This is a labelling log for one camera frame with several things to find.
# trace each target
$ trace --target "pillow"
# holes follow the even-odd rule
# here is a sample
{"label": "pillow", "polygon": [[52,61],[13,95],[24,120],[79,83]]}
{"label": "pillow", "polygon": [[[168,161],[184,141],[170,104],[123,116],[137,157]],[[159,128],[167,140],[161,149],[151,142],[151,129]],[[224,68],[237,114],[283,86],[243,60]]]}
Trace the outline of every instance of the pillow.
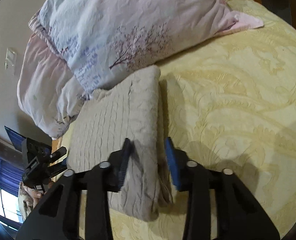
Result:
{"label": "pillow", "polygon": [[28,42],[17,87],[18,103],[35,124],[59,138],[74,121],[89,94],[73,76],[67,63],[51,53],[36,34]]}
{"label": "pillow", "polygon": [[235,15],[220,0],[46,0],[32,22],[91,93],[230,29]]}

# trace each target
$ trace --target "wall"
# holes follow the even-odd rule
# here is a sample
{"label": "wall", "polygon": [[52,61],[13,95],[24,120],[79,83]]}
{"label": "wall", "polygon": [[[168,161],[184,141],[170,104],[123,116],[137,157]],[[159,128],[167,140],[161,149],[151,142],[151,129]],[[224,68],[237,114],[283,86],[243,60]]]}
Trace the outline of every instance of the wall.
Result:
{"label": "wall", "polygon": [[[44,1],[0,1],[0,138],[7,142],[9,138],[4,125],[26,137],[51,143],[50,138],[20,110],[16,95],[24,52],[32,34],[28,22]],[[14,48],[18,53],[15,75],[10,69],[5,70],[7,47]]]}

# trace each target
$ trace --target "gray folded cloth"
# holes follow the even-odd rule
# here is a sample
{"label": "gray folded cloth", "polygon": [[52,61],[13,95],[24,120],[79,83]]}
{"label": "gray folded cloth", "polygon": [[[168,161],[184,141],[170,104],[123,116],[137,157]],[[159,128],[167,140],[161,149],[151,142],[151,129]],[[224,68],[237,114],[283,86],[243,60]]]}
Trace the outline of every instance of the gray folded cloth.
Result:
{"label": "gray folded cloth", "polygon": [[109,205],[144,221],[156,219],[158,207],[172,202],[159,77],[159,68],[150,66],[109,91],[95,90],[75,121],[67,160],[75,172],[90,170],[128,137],[135,152],[121,191],[108,194]]}

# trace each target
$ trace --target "window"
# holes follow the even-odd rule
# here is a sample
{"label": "window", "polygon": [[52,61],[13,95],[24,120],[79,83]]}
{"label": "window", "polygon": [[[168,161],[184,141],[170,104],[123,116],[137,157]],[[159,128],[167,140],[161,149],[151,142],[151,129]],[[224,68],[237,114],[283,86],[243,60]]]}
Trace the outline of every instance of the window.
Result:
{"label": "window", "polygon": [[18,206],[18,197],[3,189],[0,189],[0,215],[12,221],[23,223]]}

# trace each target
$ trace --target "yellow bedspread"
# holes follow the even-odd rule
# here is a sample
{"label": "yellow bedspread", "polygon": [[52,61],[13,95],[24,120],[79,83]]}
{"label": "yellow bedspread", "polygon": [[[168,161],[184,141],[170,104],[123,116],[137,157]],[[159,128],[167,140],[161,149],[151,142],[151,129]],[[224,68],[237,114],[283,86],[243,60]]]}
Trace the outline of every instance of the yellow bedspread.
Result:
{"label": "yellow bedspread", "polygon": [[[227,3],[265,27],[158,64],[165,134],[205,167],[232,168],[284,236],[296,222],[296,30],[252,0]],[[181,240],[187,194],[173,195],[150,223],[111,210],[114,238]]]}

